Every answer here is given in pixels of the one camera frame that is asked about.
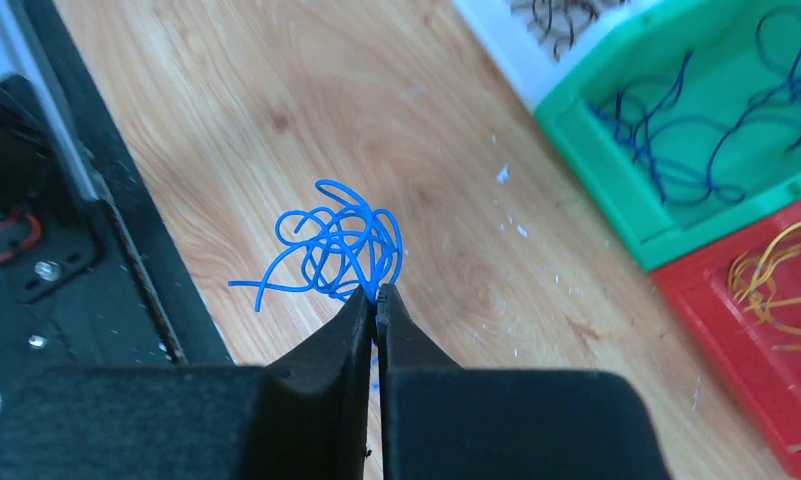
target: black wire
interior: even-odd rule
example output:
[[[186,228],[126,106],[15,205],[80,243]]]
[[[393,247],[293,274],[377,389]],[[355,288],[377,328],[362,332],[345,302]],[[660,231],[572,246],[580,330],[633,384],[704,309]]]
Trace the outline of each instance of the black wire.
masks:
[[[532,13],[530,28],[538,28],[539,44],[553,42],[553,58],[557,61],[565,51],[574,47],[577,39],[589,26],[600,18],[600,7],[609,8],[623,5],[629,0],[526,0],[513,3],[512,12],[529,10]],[[577,24],[575,17],[582,12],[586,19]],[[567,24],[566,29],[557,28],[556,20]]]
[[[0,127],[29,142],[41,152],[49,150],[41,122],[0,86]]]

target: blue wire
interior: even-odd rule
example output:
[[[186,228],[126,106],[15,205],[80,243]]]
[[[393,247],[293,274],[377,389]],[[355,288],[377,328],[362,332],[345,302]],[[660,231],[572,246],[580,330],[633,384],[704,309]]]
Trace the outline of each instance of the blue wire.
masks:
[[[341,204],[342,208],[337,212],[329,207],[317,207],[308,212],[291,210],[283,213],[276,221],[274,233],[287,248],[271,262],[261,280],[229,282],[230,287],[259,289],[255,304],[257,312],[261,309],[262,298],[267,289],[288,293],[315,290],[329,298],[347,301],[361,285],[368,300],[376,303],[380,282],[390,274],[387,283],[395,283],[400,275],[403,266],[403,236],[394,215],[386,209],[371,209],[358,193],[335,180],[318,180],[315,188],[324,196]],[[295,235],[309,223],[318,227],[318,233],[305,240],[286,238],[282,231],[283,223],[297,217],[299,221],[294,227]],[[343,227],[342,222],[350,219],[363,221],[364,226],[355,230]],[[306,284],[288,286],[271,283],[270,276],[276,267],[289,255],[298,251],[305,253],[300,264],[300,274],[306,280]],[[367,269],[360,263],[362,255],[366,255],[369,260]],[[324,269],[331,258],[337,258],[340,265],[338,273],[332,278],[327,278]]]
[[[791,16],[801,24],[801,7],[784,6],[772,9],[760,19],[756,28],[755,41],[760,59],[767,69],[785,77],[785,80],[776,87],[752,95],[748,101],[747,109],[732,126],[721,124],[705,115],[687,115],[667,121],[658,128],[653,128],[651,121],[655,119],[657,114],[671,110],[677,105],[682,96],[685,75],[693,55],[691,51],[686,53],[673,81],[670,80],[669,76],[643,76],[631,81],[599,105],[589,104],[589,109],[601,124],[606,125],[613,131],[612,138],[615,142],[633,153],[633,164],[649,172],[663,204],[695,206],[707,201],[713,195],[728,204],[739,203],[744,200],[745,192],[741,187],[716,184],[713,179],[713,169],[718,155],[727,140],[747,125],[752,123],[772,123],[783,126],[796,126],[800,133],[797,140],[792,145],[789,145],[786,151],[801,147],[801,121],[799,122],[784,115],[759,114],[760,111],[766,108],[801,106],[801,74],[798,74],[801,62],[801,44],[792,65],[784,67],[769,54],[762,38],[762,30],[768,20],[777,16]],[[648,107],[631,93],[631,90],[638,86],[665,85],[669,82],[671,82],[671,86],[667,92],[652,107]],[[631,107],[630,110],[634,108],[637,112],[640,112],[639,116],[631,120],[626,119],[625,111],[627,109],[625,106],[627,105]],[[653,141],[659,135],[672,128],[690,128],[693,125],[701,125],[724,132],[708,158],[705,172],[698,171],[684,162],[660,156],[653,151]],[[666,186],[669,185],[699,189],[702,193],[694,199],[673,198],[666,189]]]

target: metal screw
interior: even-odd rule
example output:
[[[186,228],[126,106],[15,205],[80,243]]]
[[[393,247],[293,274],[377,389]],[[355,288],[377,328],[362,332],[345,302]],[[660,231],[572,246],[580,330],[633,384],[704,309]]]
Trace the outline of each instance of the metal screw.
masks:
[[[35,275],[45,282],[55,282],[61,277],[61,266],[55,262],[38,262],[35,264]]]
[[[35,350],[40,350],[47,345],[47,339],[40,335],[32,335],[29,337],[29,346]]]

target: white debris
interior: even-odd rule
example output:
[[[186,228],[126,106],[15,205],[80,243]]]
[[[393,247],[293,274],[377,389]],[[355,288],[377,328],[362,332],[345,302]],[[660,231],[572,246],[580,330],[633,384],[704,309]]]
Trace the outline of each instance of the white debris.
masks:
[[[497,174],[497,183],[506,183],[509,181],[509,162],[503,164],[500,173]]]
[[[703,383],[703,372],[697,372],[697,385],[694,387],[694,394],[692,395],[692,410],[689,414],[689,419],[686,421],[686,426],[691,427],[691,422],[697,414],[697,404],[700,402],[700,387]]]
[[[423,84],[422,85],[418,85],[414,89],[409,90],[408,92],[404,93],[402,95],[402,98],[405,101],[409,101],[409,100],[412,100],[413,98],[417,98],[417,97],[420,97],[421,95],[425,94],[427,92],[427,90],[429,90],[429,87],[427,87],[426,85],[423,85]]]

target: dark blue wire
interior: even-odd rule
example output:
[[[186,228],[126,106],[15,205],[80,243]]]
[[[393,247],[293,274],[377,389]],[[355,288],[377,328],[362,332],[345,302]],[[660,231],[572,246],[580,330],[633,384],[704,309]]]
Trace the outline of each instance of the dark blue wire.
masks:
[[[372,210],[358,193],[335,180],[319,180],[315,188],[326,197],[341,204],[339,211],[329,207],[317,207],[310,211],[291,210],[276,221],[276,238],[287,248],[271,262],[261,280],[233,280],[230,287],[256,287],[256,311],[261,309],[262,297],[267,289],[288,293],[315,290],[330,298],[346,301],[361,285],[371,303],[376,303],[376,294],[386,277],[387,283],[395,283],[403,266],[403,237],[394,215],[385,209]],[[318,227],[315,236],[305,240],[286,238],[282,225],[286,220],[298,218],[294,234],[311,223]],[[342,222],[356,219],[364,222],[361,229],[344,228]],[[274,269],[289,255],[303,251],[305,257],[300,264],[300,274],[306,280],[302,286],[288,286],[270,282]],[[369,259],[367,272],[360,263],[366,254]],[[338,273],[324,276],[324,268],[331,258],[340,261]]]
[[[785,77],[785,80],[776,87],[752,95],[748,102],[748,108],[732,126],[721,124],[705,115],[688,115],[668,121],[658,128],[652,128],[651,121],[654,120],[654,117],[660,112],[671,110],[680,100],[683,93],[685,75],[692,58],[691,51],[686,53],[680,70],[673,81],[671,81],[668,76],[643,76],[631,81],[599,105],[595,106],[589,104],[589,109],[598,120],[600,120],[601,124],[606,125],[613,131],[613,139],[615,142],[632,151],[633,163],[641,168],[645,168],[649,172],[654,186],[659,193],[660,201],[663,204],[695,206],[705,202],[713,195],[719,200],[729,204],[739,203],[744,200],[745,192],[742,188],[736,185],[716,184],[713,179],[713,169],[721,148],[727,140],[749,124],[773,123],[777,125],[796,126],[800,134],[797,140],[786,148],[786,151],[801,147],[801,121],[799,122],[785,115],[759,114],[761,110],[766,108],[774,108],[777,106],[801,106],[801,74],[798,74],[801,62],[801,45],[792,65],[785,67],[781,66],[779,62],[768,53],[762,38],[762,30],[768,20],[783,15],[794,17],[801,23],[801,7],[777,7],[766,13],[760,19],[756,28],[755,40],[756,48],[763,64],[777,75]],[[648,107],[631,93],[635,87],[642,85],[663,85],[669,82],[671,82],[671,86],[668,88],[667,92],[659,102],[652,107]],[[632,120],[625,118],[625,111],[627,110],[625,108],[626,105],[630,105],[634,107],[637,112],[640,112]],[[698,171],[683,162],[674,161],[673,159],[657,155],[653,151],[653,141],[661,134],[666,133],[672,128],[690,128],[698,124],[724,132],[708,158],[705,172]],[[672,198],[668,195],[666,189],[666,186],[669,185],[699,189],[702,190],[702,193],[694,199]]]

